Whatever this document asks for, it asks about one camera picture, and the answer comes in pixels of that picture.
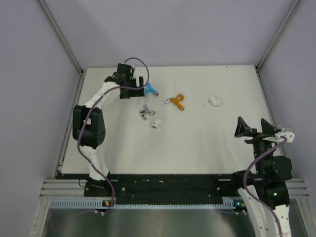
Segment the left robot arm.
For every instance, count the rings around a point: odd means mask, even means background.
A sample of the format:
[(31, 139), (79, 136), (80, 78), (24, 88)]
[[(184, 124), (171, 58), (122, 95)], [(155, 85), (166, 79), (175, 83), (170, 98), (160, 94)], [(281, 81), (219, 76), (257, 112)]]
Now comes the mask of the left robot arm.
[(130, 99), (145, 96), (144, 78), (135, 75), (135, 67), (119, 63), (117, 70), (107, 78), (100, 89), (83, 105), (73, 108), (72, 137), (77, 141), (77, 150), (89, 163), (89, 177), (97, 180), (95, 190), (108, 195), (112, 184), (106, 180), (109, 169), (103, 158), (102, 144), (106, 138), (105, 108), (115, 99)]

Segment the blue water faucet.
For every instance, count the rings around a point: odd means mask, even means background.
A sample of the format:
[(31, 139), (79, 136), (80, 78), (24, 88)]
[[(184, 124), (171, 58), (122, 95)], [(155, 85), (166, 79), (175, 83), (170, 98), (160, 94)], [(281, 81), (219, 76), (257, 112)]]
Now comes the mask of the blue water faucet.
[(147, 83), (147, 85), (144, 87), (144, 92), (146, 95), (148, 95), (149, 93), (153, 94), (154, 96), (158, 96), (159, 93), (157, 90), (155, 90), (152, 86), (151, 83)]

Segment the white elbow fitting far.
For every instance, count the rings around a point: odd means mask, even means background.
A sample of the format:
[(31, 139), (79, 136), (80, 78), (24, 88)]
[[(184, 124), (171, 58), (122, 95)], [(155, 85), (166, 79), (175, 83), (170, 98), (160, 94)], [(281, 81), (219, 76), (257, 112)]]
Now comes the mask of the white elbow fitting far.
[(209, 97), (208, 102), (214, 107), (220, 107), (222, 105), (222, 101), (215, 96)]

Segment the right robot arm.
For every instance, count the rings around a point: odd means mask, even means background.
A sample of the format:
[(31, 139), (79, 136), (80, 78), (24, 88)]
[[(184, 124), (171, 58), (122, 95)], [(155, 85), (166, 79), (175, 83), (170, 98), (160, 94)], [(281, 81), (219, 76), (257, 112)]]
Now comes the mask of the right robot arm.
[(257, 237), (290, 237), (290, 198), (286, 182), (292, 179), (292, 161), (274, 152), (295, 138), (293, 128), (276, 128), (264, 118), (259, 132), (242, 117), (235, 138), (252, 145), (254, 161), (246, 170), (233, 173), (231, 191), (241, 196)]

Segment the white elbow pipe fitting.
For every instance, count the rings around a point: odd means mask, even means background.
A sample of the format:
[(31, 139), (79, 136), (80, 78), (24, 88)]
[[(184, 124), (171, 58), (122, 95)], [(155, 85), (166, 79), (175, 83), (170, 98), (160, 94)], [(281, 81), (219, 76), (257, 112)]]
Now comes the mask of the white elbow pipe fitting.
[(156, 118), (155, 120), (153, 120), (153, 122), (151, 123), (151, 128), (157, 129), (159, 126), (162, 125), (162, 119), (160, 118)]

